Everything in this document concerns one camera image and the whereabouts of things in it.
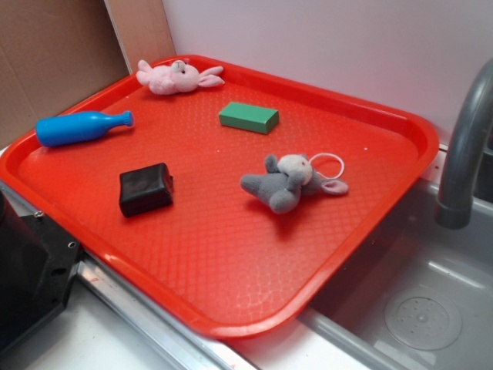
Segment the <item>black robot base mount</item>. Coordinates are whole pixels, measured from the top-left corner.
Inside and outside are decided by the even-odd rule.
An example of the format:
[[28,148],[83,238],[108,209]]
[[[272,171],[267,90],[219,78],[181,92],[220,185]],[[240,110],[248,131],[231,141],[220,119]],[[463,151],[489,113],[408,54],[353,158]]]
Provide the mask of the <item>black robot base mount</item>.
[[1,356],[65,310],[82,247],[47,215],[1,195]]

